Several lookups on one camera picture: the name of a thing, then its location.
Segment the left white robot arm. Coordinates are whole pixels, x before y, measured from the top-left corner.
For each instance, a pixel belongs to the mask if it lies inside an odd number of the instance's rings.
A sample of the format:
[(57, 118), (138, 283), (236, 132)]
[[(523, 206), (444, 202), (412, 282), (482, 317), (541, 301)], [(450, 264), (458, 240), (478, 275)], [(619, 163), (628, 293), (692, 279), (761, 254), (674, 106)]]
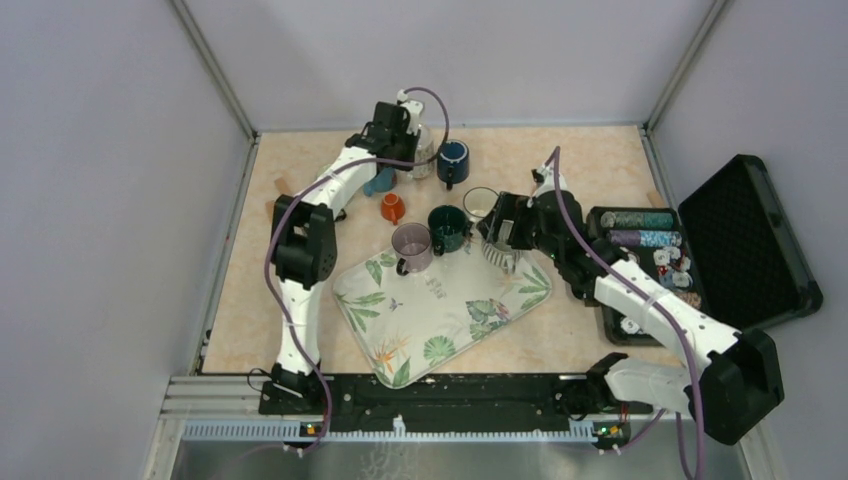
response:
[(336, 220), (380, 170), (411, 169), (423, 110), (406, 94), (377, 103), (372, 120), (345, 141), (317, 180), (274, 203), (265, 275), (282, 309), (283, 338), (270, 383), (297, 413), (314, 410), (321, 397), (317, 330), (323, 286), (338, 258)]

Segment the lilac purple mug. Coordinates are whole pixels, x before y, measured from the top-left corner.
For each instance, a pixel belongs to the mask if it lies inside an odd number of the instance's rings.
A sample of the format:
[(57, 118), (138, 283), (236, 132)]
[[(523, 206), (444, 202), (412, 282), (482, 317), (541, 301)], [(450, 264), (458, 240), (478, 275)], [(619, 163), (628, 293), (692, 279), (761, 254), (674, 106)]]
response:
[(425, 271), (433, 261), (430, 230), (421, 223), (406, 223), (392, 234), (391, 246), (397, 256), (399, 276)]

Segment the white black-rimmed mug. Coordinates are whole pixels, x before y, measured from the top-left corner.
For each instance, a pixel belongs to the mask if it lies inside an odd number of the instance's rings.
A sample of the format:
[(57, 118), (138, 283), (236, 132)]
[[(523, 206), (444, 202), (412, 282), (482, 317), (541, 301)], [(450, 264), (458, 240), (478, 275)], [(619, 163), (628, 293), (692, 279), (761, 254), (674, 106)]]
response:
[(495, 207), (499, 194), (489, 187), (469, 189), (462, 200), (462, 207), (472, 223), (483, 220)]

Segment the grey striped mug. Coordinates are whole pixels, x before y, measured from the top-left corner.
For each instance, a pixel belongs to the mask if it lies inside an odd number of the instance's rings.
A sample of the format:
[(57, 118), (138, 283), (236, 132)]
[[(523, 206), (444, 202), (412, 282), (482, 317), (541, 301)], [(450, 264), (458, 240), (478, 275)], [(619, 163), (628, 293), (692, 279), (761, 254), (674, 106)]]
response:
[(504, 273), (514, 274), (519, 261), (522, 258), (522, 252), (515, 250), (503, 242), (487, 242), (481, 243), (481, 249), (484, 259), (495, 267), (501, 269)]

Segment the light blue mug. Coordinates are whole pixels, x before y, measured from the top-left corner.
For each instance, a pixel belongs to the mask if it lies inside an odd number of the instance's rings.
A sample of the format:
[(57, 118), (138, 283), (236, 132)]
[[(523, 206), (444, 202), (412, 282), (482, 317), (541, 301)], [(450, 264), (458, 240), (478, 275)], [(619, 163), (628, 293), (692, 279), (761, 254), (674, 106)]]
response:
[(391, 167), (383, 168), (371, 180), (363, 185), (363, 194), (372, 197), (376, 194), (390, 192), (397, 184), (396, 170)]

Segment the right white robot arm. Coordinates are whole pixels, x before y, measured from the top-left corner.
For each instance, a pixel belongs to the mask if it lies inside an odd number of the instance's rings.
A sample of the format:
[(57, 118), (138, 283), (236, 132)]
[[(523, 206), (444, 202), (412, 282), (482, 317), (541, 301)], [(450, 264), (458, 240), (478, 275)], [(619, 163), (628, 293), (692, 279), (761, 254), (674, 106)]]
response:
[(587, 233), (568, 192), (533, 197), (503, 192), (479, 221), (486, 240), (551, 259), (570, 286), (635, 321), (682, 362), (679, 370), (610, 354), (586, 385), (589, 404), (612, 412), (624, 401), (688, 412), (725, 445), (743, 436), (785, 397), (777, 347), (760, 329), (737, 330), (693, 308), (650, 277), (618, 246)]

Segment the dark green mug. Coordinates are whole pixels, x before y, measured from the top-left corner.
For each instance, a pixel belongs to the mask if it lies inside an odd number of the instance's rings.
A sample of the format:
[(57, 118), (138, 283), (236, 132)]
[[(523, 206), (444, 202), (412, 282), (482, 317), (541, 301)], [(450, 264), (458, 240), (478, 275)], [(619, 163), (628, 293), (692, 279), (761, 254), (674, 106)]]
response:
[(472, 236), (471, 222), (456, 206), (435, 207), (428, 215), (427, 224), (435, 256), (459, 250)]

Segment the white floral mug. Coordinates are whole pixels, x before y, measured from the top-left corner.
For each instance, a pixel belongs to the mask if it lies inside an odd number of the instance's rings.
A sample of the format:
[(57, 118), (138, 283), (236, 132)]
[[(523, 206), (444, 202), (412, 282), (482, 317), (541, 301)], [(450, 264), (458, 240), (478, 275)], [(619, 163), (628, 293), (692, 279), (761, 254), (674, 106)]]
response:
[(435, 141), (431, 129), (419, 125), (419, 138), (415, 151), (414, 163), (424, 162), (424, 165), (415, 166), (412, 170), (402, 172), (404, 180), (423, 180), (428, 178), (434, 169), (434, 163), (428, 160), (435, 154)]

